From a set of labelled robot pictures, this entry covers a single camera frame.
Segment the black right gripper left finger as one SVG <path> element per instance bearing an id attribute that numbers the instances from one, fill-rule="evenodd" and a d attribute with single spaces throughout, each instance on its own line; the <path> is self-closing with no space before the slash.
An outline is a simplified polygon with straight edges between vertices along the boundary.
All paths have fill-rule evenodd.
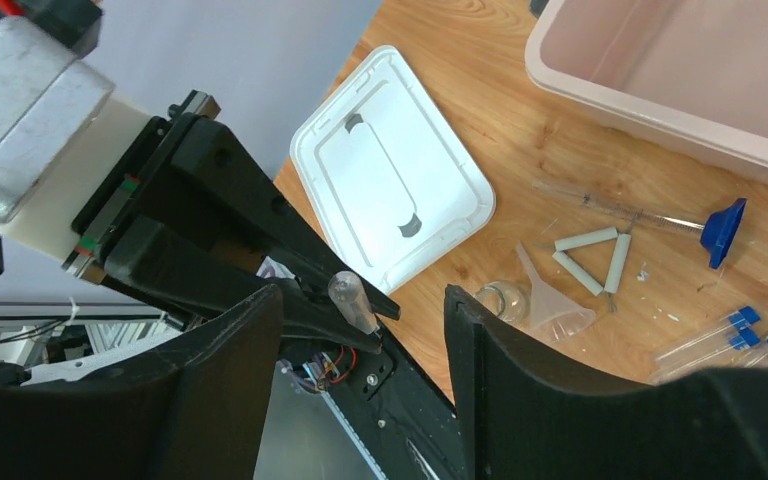
<path id="1" fill-rule="evenodd" d="M 268 286 L 79 380 L 0 362 L 0 479 L 251 478 L 282 319 Z"/>

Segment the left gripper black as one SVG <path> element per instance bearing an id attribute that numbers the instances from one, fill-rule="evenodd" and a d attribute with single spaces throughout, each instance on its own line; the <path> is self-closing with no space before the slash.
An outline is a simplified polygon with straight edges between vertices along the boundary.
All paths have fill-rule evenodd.
<path id="1" fill-rule="evenodd" d="M 350 325 L 327 293 L 331 278 L 351 268 L 231 129 L 212 120 L 220 111 L 213 96 L 193 90 L 165 117 L 150 117 L 72 220 L 78 240 L 62 268 L 93 283 L 105 271 L 196 313 L 223 313 L 270 288 L 280 292 L 285 338 L 379 353 L 380 338 Z M 211 249 L 220 231 L 220 213 L 210 203 L 245 246 L 285 265 L 296 280 L 262 278 L 201 249 Z M 121 236 L 119 228 L 136 214 L 150 218 L 136 217 Z"/>

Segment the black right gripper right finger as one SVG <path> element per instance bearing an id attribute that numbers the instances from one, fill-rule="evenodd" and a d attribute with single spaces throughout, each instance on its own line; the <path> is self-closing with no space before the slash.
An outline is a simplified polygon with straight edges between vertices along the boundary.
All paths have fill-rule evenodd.
<path id="1" fill-rule="evenodd" d="M 556 351 L 457 285 L 444 336 L 471 479 L 768 479 L 768 369 L 637 383 Z"/>

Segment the clear glass test tube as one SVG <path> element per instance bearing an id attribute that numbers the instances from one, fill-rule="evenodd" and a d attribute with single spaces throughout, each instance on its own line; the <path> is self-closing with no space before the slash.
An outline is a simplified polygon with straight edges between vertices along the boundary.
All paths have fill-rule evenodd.
<path id="1" fill-rule="evenodd" d="M 364 334 L 378 331 L 377 316 L 357 274 L 352 271 L 337 272 L 329 281 L 328 295 L 350 325 Z"/>

